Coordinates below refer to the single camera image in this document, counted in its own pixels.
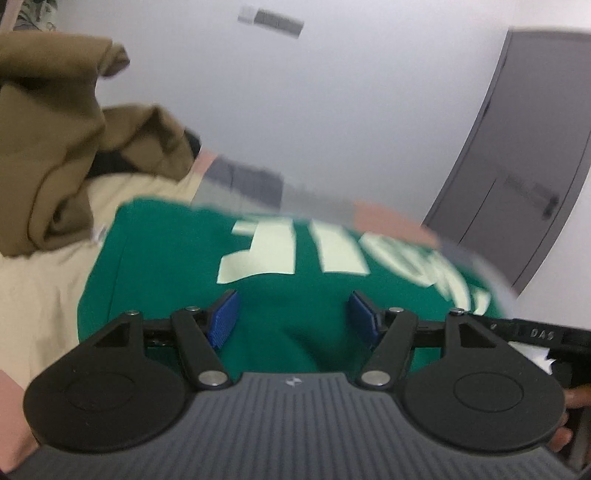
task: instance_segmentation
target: door handle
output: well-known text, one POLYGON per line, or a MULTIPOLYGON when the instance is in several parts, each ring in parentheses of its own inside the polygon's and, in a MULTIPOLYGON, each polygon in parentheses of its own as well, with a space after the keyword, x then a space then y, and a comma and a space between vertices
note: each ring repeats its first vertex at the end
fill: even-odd
POLYGON ((547 220, 552 217, 552 215, 554 213, 554 209, 558 206, 558 201, 559 201, 559 199, 558 199, 557 195, 554 195, 550 198, 550 200, 546 204, 546 208, 544 209, 544 211, 542 213, 542 218, 544 220, 547 220))
POLYGON ((484 119, 484 117, 486 116, 486 114, 488 113, 488 108, 491 106, 491 101, 488 100, 488 103, 486 104, 486 107, 484 107, 484 112, 482 112, 482 118, 484 119))

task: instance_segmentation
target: human hand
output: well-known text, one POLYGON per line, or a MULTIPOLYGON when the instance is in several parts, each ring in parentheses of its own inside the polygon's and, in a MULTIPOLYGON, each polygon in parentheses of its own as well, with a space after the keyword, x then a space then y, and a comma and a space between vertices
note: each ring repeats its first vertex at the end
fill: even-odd
POLYGON ((37 448, 24 413, 24 392, 17 383, 0 370, 0 471, 16 468, 37 448))
MULTIPOLYGON (((571 390, 564 390, 564 400, 566 408, 581 408, 591 407, 591 384, 581 385, 571 390)), ((573 431, 565 427, 569 414, 564 413, 560 419, 560 427, 550 440, 548 447, 553 452, 559 452, 573 439, 573 431)), ((591 455, 588 452, 586 462, 591 460, 591 455)))

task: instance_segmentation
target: metal rivet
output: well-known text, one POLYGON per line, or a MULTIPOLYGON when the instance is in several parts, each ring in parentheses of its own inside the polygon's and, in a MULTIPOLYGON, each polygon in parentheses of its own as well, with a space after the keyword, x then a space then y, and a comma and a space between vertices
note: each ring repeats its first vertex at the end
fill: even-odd
POLYGON ((361 375, 361 381, 366 385, 381 387, 390 382, 390 375, 381 370, 370 370, 361 375))
POLYGON ((218 387, 228 381, 228 376, 219 370, 205 370, 199 374, 198 379, 203 385, 218 387))

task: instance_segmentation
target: white wall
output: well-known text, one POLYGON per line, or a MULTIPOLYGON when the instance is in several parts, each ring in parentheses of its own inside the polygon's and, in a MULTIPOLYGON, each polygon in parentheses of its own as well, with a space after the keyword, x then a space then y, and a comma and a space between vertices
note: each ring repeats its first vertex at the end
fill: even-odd
POLYGON ((60 28, 125 44, 105 104, 159 102, 230 158, 421 220, 491 80, 515 0, 63 0, 60 28))
MULTIPOLYGON (((518 0, 514 24, 591 31, 591 2, 518 0)), ((518 315, 591 329, 590 245, 591 177, 587 177, 558 240, 519 296, 518 315)))

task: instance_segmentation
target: gray door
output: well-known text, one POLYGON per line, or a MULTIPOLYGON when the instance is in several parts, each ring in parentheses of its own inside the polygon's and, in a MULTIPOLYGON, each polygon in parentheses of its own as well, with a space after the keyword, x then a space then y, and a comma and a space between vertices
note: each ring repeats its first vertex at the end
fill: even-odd
POLYGON ((513 32, 495 79, 426 224, 522 290, 589 168, 591 37, 513 32))

